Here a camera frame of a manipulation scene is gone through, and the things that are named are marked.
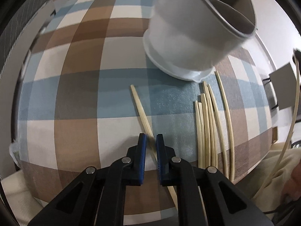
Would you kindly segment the checkered plaid rug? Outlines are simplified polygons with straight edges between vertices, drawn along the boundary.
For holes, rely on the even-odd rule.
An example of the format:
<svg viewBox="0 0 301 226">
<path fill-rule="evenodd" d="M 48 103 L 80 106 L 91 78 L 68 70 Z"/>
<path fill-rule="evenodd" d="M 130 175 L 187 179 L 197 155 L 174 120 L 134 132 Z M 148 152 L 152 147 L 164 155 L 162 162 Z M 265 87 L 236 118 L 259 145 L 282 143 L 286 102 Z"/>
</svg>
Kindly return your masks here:
<svg viewBox="0 0 301 226">
<path fill-rule="evenodd" d="M 144 52 L 153 0 L 67 0 L 38 37 L 21 87 L 18 142 L 26 184 L 43 206 L 84 168 L 126 155 L 144 132 L 134 85 L 154 135 L 196 166 L 194 102 L 202 84 L 165 74 Z M 217 66 L 233 125 L 235 183 L 267 154 L 270 110 L 248 50 Z M 128 187 L 125 225 L 176 216 L 147 150 L 141 187 Z"/>
</svg>

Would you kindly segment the grey small table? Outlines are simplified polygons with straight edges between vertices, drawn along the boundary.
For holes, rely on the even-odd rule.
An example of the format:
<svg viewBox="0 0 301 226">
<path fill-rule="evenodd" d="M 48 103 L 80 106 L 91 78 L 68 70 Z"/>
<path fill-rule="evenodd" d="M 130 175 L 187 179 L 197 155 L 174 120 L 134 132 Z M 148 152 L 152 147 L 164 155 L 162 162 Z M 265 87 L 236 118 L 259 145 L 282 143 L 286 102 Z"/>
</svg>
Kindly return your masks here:
<svg viewBox="0 0 301 226">
<path fill-rule="evenodd" d="M 290 63 L 270 73 L 262 80 L 271 110 L 294 106 L 296 75 Z"/>
</svg>

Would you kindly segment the white utensil holder cup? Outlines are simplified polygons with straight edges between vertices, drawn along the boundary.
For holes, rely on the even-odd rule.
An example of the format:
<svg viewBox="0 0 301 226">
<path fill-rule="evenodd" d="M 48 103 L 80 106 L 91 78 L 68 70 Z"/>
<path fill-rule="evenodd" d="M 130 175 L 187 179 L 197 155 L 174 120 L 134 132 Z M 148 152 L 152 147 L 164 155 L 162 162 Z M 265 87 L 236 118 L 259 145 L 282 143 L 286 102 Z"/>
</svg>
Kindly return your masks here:
<svg viewBox="0 0 301 226">
<path fill-rule="evenodd" d="M 143 46 L 166 74 L 199 83 L 255 29 L 251 0 L 155 0 Z"/>
</svg>

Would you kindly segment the grey mattress bed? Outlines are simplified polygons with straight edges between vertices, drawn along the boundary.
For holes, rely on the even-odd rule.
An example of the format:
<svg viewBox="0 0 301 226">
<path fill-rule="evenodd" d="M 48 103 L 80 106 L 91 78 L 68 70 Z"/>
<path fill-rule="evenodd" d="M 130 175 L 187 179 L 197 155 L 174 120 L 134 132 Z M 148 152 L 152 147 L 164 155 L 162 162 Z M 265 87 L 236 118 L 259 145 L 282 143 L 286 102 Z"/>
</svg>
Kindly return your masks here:
<svg viewBox="0 0 301 226">
<path fill-rule="evenodd" d="M 28 25 L 38 15 L 46 22 L 55 13 L 52 0 L 6 0 L 1 4 L 1 74 Z"/>
</svg>

